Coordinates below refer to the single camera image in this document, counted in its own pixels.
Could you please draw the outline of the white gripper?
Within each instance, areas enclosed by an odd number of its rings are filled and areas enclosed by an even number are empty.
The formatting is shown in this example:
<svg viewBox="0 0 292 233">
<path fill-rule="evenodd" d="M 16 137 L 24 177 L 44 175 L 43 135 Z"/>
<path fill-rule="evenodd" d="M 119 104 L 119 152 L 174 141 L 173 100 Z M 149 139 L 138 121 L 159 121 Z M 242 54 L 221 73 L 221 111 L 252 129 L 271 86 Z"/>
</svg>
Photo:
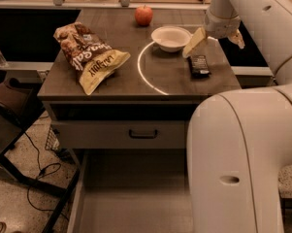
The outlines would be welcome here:
<svg viewBox="0 0 292 233">
<path fill-rule="evenodd" d="M 189 57 L 198 45 L 206 41 L 207 34 L 215 39 L 228 38 L 230 42 L 243 49 L 245 44 L 243 35 L 239 30 L 240 22 L 239 16 L 221 18 L 207 10 L 204 18 L 204 27 L 199 27 L 195 31 L 188 44 L 184 47 L 182 56 L 184 58 Z"/>
</svg>

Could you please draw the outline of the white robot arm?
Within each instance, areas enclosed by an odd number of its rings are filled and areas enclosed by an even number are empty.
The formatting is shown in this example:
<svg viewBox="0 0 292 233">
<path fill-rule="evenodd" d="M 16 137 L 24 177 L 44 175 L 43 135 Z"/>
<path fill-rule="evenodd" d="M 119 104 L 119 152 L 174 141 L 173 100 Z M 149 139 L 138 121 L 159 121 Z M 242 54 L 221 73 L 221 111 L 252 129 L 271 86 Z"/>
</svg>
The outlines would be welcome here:
<svg viewBox="0 0 292 233">
<path fill-rule="evenodd" d="M 277 84 L 204 100 L 190 119 L 187 169 L 194 233 L 284 233 L 278 173 L 292 164 L 292 3 L 211 0 L 216 39 L 241 21 Z"/>
</svg>

